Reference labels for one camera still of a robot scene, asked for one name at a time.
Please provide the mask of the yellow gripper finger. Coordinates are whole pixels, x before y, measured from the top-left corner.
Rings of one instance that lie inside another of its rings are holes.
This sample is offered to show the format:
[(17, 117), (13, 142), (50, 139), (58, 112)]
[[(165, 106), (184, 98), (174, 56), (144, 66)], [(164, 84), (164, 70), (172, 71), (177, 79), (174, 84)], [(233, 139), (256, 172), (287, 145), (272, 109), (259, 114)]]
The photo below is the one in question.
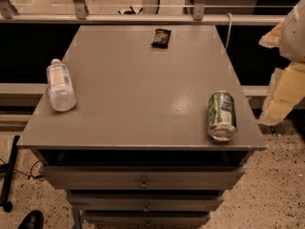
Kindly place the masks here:
[(258, 44), (265, 48), (278, 48), (283, 23), (278, 23), (269, 32), (263, 35)]
[(258, 123), (266, 126), (279, 124), (304, 97), (305, 64), (291, 62), (284, 70), (276, 68)]

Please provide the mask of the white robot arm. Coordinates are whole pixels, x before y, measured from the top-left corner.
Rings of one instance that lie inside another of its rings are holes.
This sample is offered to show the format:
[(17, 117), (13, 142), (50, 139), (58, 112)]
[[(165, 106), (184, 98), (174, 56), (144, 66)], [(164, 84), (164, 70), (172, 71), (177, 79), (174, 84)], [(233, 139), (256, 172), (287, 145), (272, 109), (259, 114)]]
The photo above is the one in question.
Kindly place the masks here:
[(258, 44), (279, 48), (279, 54), (290, 60), (284, 70), (274, 70), (258, 120), (260, 124), (275, 126), (305, 97), (305, 0), (300, 0)]

